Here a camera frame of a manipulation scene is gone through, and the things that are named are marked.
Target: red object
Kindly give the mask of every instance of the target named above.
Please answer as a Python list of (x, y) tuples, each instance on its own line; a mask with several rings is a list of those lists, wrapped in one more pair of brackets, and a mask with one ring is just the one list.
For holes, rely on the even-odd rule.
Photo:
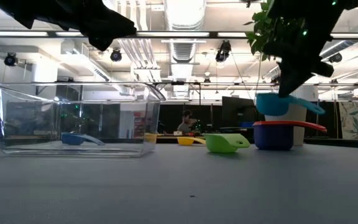
[(313, 128), (318, 131), (327, 132), (326, 127), (313, 124), (305, 121), (258, 121), (254, 123), (254, 126), (257, 125), (290, 125), (290, 126), (299, 126), (304, 128)]

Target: tabletop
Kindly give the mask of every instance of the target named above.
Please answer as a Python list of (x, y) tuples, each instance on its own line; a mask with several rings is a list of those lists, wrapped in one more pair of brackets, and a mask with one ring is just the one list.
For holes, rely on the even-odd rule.
[(358, 148), (158, 144), (141, 158), (0, 152), (0, 223), (358, 223)]

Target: clear plastic container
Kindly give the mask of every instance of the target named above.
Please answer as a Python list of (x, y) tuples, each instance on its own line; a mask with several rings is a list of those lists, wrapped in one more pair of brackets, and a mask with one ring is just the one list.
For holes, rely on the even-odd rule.
[(0, 83), (0, 147), (7, 154), (141, 156), (157, 139), (152, 85)]

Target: blue measuring cup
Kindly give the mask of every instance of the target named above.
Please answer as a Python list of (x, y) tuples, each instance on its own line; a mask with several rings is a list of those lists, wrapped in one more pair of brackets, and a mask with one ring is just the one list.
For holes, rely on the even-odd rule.
[(290, 103), (304, 106), (306, 109), (316, 114), (325, 114), (325, 110), (320, 106), (294, 96), (280, 98), (278, 97), (277, 93), (258, 93), (256, 96), (256, 108), (258, 109), (259, 113), (264, 115), (285, 115), (288, 111)]

